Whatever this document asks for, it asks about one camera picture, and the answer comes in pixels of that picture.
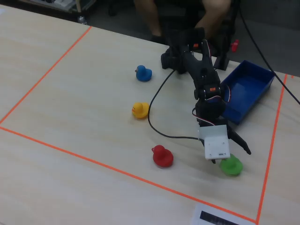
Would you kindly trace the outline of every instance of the blue rubber duck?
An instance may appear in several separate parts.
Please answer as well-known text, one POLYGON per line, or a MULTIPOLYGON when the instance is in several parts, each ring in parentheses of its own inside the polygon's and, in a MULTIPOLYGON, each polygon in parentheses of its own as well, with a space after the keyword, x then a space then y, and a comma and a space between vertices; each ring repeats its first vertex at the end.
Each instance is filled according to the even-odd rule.
POLYGON ((144 66, 138 66, 135 72, 136 72, 136 78, 139 81, 146 82, 149 81, 152 77, 152 70, 146 69, 146 67, 144 66))

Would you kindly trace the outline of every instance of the red rubber duck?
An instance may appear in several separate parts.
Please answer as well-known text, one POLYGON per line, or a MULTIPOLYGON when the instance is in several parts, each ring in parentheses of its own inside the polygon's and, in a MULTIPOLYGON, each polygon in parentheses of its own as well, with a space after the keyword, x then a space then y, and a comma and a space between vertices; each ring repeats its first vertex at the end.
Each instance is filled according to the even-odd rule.
POLYGON ((173 154, 162 145, 157 145, 153 149, 153 161, 160 167, 170 167, 173 163, 173 154))

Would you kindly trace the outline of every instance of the floor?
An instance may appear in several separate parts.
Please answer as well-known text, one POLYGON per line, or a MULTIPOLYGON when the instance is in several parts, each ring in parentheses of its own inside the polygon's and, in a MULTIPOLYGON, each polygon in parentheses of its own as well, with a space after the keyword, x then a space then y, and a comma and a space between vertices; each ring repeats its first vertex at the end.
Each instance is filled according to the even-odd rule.
MULTIPOLYGON (((170 11, 183 13, 178 8, 170 11)), ((137 15, 134 7, 125 7, 114 17, 107 13, 107 6, 99 5, 88 18, 91 26, 117 33, 149 40, 150 32, 137 15)), ((300 49, 300 30, 269 25, 253 20, 247 24, 265 57, 275 71, 300 76, 298 51, 300 49)), ((236 22, 234 39, 240 41, 237 52, 229 53, 230 59, 237 62, 248 60, 266 68, 261 56, 255 49, 240 19, 236 22)))

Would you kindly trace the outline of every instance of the red connector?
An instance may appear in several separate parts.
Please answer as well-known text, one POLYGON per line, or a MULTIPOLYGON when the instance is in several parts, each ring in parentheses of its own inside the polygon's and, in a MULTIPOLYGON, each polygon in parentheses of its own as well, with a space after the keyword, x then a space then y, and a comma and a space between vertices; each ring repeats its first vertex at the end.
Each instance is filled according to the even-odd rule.
POLYGON ((231 44, 231 51, 232 51, 233 53, 235 53, 236 50, 238 49, 239 42, 240 42, 240 41, 239 41, 238 39, 236 39, 236 40, 231 44))

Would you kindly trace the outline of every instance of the rubber duck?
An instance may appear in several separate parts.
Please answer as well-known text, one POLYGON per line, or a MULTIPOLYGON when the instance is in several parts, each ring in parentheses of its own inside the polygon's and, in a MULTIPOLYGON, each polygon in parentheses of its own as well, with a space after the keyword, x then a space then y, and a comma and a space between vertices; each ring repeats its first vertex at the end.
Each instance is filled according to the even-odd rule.
POLYGON ((152 77, 152 70, 146 69, 146 67, 144 66, 138 66, 135 72, 136 72, 136 78, 139 81, 146 82, 149 81, 152 77))
POLYGON ((132 107, 132 114, 138 118, 143 119, 148 116, 149 104, 146 102, 136 102, 132 107))
POLYGON ((170 167, 173 164, 173 154, 162 145, 157 145, 153 149, 153 161, 160 167, 170 167))
POLYGON ((230 158, 222 159, 220 167, 223 173, 230 176, 237 176, 243 170, 243 164, 233 154, 230 154, 230 158))

